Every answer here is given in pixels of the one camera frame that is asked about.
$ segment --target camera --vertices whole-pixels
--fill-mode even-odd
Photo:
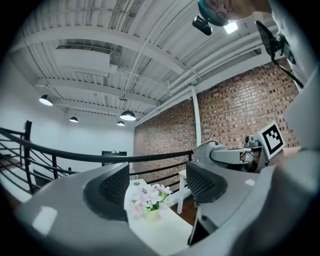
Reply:
[[[254,140],[254,137],[252,135],[248,135],[247,137],[245,137],[244,141],[245,141],[244,143],[245,148],[253,148],[253,147],[261,146],[259,140]]]
[[[193,19],[192,25],[207,36],[212,34],[212,27],[209,25],[209,22],[200,15],[197,15]]]

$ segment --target white table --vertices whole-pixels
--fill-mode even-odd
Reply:
[[[143,179],[131,180],[124,199],[124,209],[130,207],[130,198],[137,187],[147,186]],[[155,222],[133,217],[127,211],[130,229],[153,251],[161,256],[169,256],[188,248],[188,238],[193,227],[171,209]]]
[[[182,206],[184,204],[184,198],[185,198],[185,185],[187,184],[187,171],[182,170],[179,171],[180,175],[180,185],[179,185],[179,199],[178,199],[178,207],[176,210],[177,214],[181,214],[182,212]]]

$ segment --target ceiling beam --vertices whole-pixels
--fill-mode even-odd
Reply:
[[[47,85],[51,85],[53,87],[81,89],[81,90],[86,90],[94,93],[117,96],[117,97],[122,97],[124,95],[124,90],[121,90],[121,89],[99,85],[96,83],[73,81],[73,80],[47,78],[47,79],[39,79],[35,84],[36,87],[43,87]],[[148,98],[142,95],[138,95],[129,91],[125,93],[125,97],[128,100],[144,103],[154,108],[158,106],[157,100]]]
[[[277,25],[273,25],[268,27],[268,29],[273,32],[275,30],[278,29]],[[230,49],[238,46],[243,46],[243,45],[247,45],[248,42],[250,40],[253,40],[254,38],[257,38],[258,40],[261,41],[261,37],[258,31],[253,32],[251,34],[245,35],[241,38],[239,38],[238,40],[235,40],[221,48],[219,48],[218,50],[215,50],[213,53],[211,53],[210,55],[208,55],[207,57],[205,57],[204,59],[201,59],[197,64],[195,64],[194,66],[192,66],[188,71],[186,71],[183,75],[181,75],[180,77],[178,77],[175,81],[173,81],[168,87],[170,89],[172,89],[175,85],[177,85],[181,80],[186,79],[193,71],[198,70],[201,66],[205,65],[206,63],[208,63],[209,61],[212,61],[214,58],[216,58],[217,56],[223,54],[226,55],[226,53],[230,52]]]
[[[110,106],[102,106],[97,104],[91,104],[86,102],[79,102],[79,101],[73,101],[73,100],[65,100],[65,99],[56,99],[53,101],[53,104],[58,106],[64,106],[71,109],[84,109],[84,110],[91,110],[91,111],[99,111],[104,113],[110,113],[114,115],[119,114],[119,108],[116,107],[110,107]],[[144,114],[134,112],[135,117],[137,119],[143,118]]]
[[[18,42],[14,43],[13,46],[9,49],[9,52],[12,53],[34,44],[67,39],[96,40],[122,46],[135,52],[139,52],[145,43],[144,40],[141,40],[136,36],[114,29],[92,26],[65,26],[46,29],[28,35],[23,39],[20,39]],[[143,54],[163,64],[179,75],[188,70],[188,68],[180,61],[178,61],[175,57],[171,56],[152,43],[146,43]]]
[[[136,15],[134,16],[134,19],[129,27],[129,31],[128,34],[129,35],[133,35],[140,23],[140,21],[142,20],[143,16],[145,15],[147,9],[149,8],[149,6],[151,5],[151,3],[154,0],[144,0],[141,7],[139,8],[138,12],[136,13]]]
[[[121,73],[122,74],[122,78],[128,80],[129,75],[130,75],[131,72],[128,71],[128,70],[124,70],[124,69],[118,68],[117,73]],[[145,77],[145,76],[140,75],[140,74],[135,73],[135,72],[133,72],[132,75],[134,77],[138,77],[139,78],[138,84],[141,84],[143,86],[148,86],[148,87],[158,86],[158,87],[162,87],[164,90],[167,90],[167,91],[170,90],[168,88],[168,86],[163,82],[155,81],[155,80],[153,80],[151,78]]]

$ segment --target ceiling light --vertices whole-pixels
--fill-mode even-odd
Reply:
[[[237,26],[237,23],[231,22],[228,25],[224,26],[224,29],[228,34],[231,34],[232,32],[238,29],[238,26]]]
[[[122,121],[118,121],[118,122],[116,123],[116,125],[117,125],[117,126],[125,126],[125,123],[122,122]]]
[[[126,102],[128,99],[126,97],[119,97],[120,101]]]
[[[49,99],[49,97],[48,97],[48,94],[45,94],[45,95],[43,95],[40,99],[39,99],[39,101],[42,103],[42,104],[44,104],[44,105],[46,105],[46,106],[52,106],[53,105],[53,103],[52,103],[52,101]]]
[[[71,118],[69,119],[69,121],[70,121],[70,122],[73,122],[73,123],[78,123],[78,122],[79,122],[79,121],[78,121],[78,118],[76,118],[75,116],[71,117]]]
[[[136,120],[136,116],[132,111],[124,111],[121,115],[120,118],[123,120],[127,120],[127,121],[134,121]]]

